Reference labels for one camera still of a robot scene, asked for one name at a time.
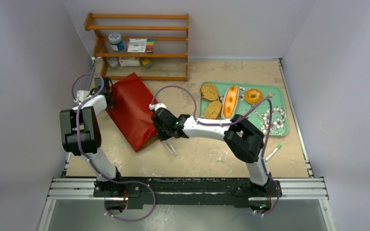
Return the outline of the metal tongs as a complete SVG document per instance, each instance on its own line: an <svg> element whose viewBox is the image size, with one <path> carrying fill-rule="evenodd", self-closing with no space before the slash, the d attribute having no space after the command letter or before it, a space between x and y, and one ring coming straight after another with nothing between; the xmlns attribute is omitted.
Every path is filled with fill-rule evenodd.
<svg viewBox="0 0 370 231"><path fill-rule="evenodd" d="M169 140L162 141L161 143L168 149L171 155L177 156L177 152Z"/></svg>

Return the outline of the red paper bag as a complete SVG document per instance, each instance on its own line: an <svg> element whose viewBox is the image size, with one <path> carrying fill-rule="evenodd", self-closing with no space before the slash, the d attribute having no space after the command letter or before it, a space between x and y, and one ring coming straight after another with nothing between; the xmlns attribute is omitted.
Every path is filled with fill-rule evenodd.
<svg viewBox="0 0 370 231"><path fill-rule="evenodd" d="M113 84L113 101L107 113L135 152L157 140L149 109L153 94L138 77L131 73Z"/></svg>

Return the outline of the fake baguette bread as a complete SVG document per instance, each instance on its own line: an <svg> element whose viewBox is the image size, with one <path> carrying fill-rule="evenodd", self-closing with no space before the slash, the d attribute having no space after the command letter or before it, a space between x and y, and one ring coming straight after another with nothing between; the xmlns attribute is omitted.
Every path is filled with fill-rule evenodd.
<svg viewBox="0 0 370 231"><path fill-rule="evenodd" d="M239 88L230 86L222 99L221 118L230 119L234 116L239 98Z"/></svg>

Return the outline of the green floral tray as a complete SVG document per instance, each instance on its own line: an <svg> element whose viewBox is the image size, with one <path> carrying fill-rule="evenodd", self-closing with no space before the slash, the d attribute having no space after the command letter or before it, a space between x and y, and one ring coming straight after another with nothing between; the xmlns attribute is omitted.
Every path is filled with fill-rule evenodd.
<svg viewBox="0 0 370 231"><path fill-rule="evenodd" d="M264 134L267 133L269 122L271 136L285 136L289 132L289 124L287 120L287 109L284 102L282 89L274 85L260 85L251 83L235 83L235 82L220 82L206 81L203 84L213 84L218 92L219 101L223 99L226 90L230 86L236 86L239 89L238 104L235 113L238 115L246 114L253 105L245 101L245 93L250 89L259 90L264 97L267 97L272 102L272 119L269 120L270 107L267 101L260 104L247 119L259 128Z"/></svg>

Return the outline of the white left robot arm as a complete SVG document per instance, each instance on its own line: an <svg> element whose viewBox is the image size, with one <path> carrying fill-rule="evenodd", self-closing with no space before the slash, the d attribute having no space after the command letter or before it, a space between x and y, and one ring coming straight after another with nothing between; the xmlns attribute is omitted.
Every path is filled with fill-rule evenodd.
<svg viewBox="0 0 370 231"><path fill-rule="evenodd" d="M77 106L62 110L60 116L61 140L63 149L80 156L92 168L96 175L97 186L106 183L106 191L113 197L124 192L121 175L101 148L102 137L97 115L113 107L113 87L107 77L95 78L95 87L91 90L74 92L73 101Z"/></svg>

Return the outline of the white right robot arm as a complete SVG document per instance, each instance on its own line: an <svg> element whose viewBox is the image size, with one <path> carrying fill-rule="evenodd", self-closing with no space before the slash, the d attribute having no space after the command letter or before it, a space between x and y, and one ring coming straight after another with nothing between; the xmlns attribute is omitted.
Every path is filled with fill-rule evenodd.
<svg viewBox="0 0 370 231"><path fill-rule="evenodd" d="M270 190L270 172L264 162L268 135L264 135L242 115L232 119L214 120L187 114L175 117L164 104L150 105L151 120L160 141L170 138L207 138L223 141L234 156L247 166L251 189L262 196Z"/></svg>

